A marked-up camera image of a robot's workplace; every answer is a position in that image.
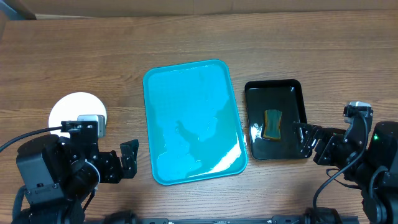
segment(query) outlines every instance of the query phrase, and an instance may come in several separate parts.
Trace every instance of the wooden table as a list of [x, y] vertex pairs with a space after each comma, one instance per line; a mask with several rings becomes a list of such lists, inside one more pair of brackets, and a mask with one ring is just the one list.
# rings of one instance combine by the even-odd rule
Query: wooden table
[[[86, 91], [108, 110], [100, 150], [120, 154], [120, 143], [140, 142], [136, 177], [101, 184], [87, 217], [122, 209], [172, 219], [304, 212], [327, 178], [327, 167], [310, 159], [261, 162], [249, 156], [247, 168], [236, 176], [170, 187], [153, 179], [142, 78], [152, 67], [209, 58], [229, 66], [246, 139], [243, 90], [251, 80], [300, 81], [309, 123], [347, 128], [341, 115], [350, 100], [372, 104], [373, 124], [398, 121], [396, 11], [16, 21], [6, 24], [0, 43], [0, 144], [45, 128], [61, 97]], [[15, 160], [21, 143], [0, 154], [5, 223], [23, 185]], [[365, 222], [361, 201], [359, 191], [333, 182], [318, 204]]]

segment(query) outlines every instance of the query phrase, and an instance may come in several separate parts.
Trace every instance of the blue tray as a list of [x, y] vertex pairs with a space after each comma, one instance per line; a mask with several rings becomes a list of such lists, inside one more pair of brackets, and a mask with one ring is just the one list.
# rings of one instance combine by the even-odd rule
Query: blue tray
[[163, 185], [238, 174], [248, 163], [227, 65], [206, 60], [144, 77], [152, 174]]

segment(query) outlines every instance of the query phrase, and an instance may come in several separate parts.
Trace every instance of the table surface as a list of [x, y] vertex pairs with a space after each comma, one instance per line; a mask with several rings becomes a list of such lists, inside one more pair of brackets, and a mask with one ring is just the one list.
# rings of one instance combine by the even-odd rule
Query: table surface
[[[372, 104], [374, 124], [398, 121], [397, 27], [397, 11], [8, 22], [0, 43], [0, 144], [45, 128], [61, 97], [85, 91], [108, 110], [101, 151], [120, 155], [120, 143], [140, 142], [135, 178], [101, 184], [88, 218], [123, 209], [172, 219], [301, 214], [327, 179], [327, 167], [311, 159], [256, 161], [249, 156], [248, 166], [236, 176], [159, 185], [150, 168], [144, 74], [164, 65], [223, 60], [247, 140], [244, 85], [251, 80], [297, 79], [312, 124], [347, 128], [342, 113], [350, 100]], [[15, 160], [20, 144], [0, 155], [0, 220], [5, 223], [23, 185]], [[365, 222], [361, 201], [359, 191], [334, 182], [318, 204]]]

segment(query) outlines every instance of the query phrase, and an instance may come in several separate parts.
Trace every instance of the plastic tray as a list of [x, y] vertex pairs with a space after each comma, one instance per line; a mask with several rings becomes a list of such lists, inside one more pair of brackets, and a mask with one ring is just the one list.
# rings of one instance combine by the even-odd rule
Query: plastic tray
[[248, 162], [227, 65], [153, 68], [144, 77], [152, 174], [163, 185], [238, 174]]
[[[306, 123], [303, 93], [297, 80], [248, 82], [245, 87], [251, 154], [255, 159], [304, 159], [292, 123]], [[264, 111], [282, 112], [281, 140], [262, 138]]]

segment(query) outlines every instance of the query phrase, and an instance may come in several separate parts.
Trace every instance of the sponge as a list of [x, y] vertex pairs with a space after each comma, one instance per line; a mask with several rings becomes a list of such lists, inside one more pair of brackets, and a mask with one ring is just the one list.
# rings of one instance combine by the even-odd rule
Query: sponge
[[282, 121], [282, 112], [279, 110], [266, 110], [264, 112], [264, 139], [280, 141], [280, 122]]

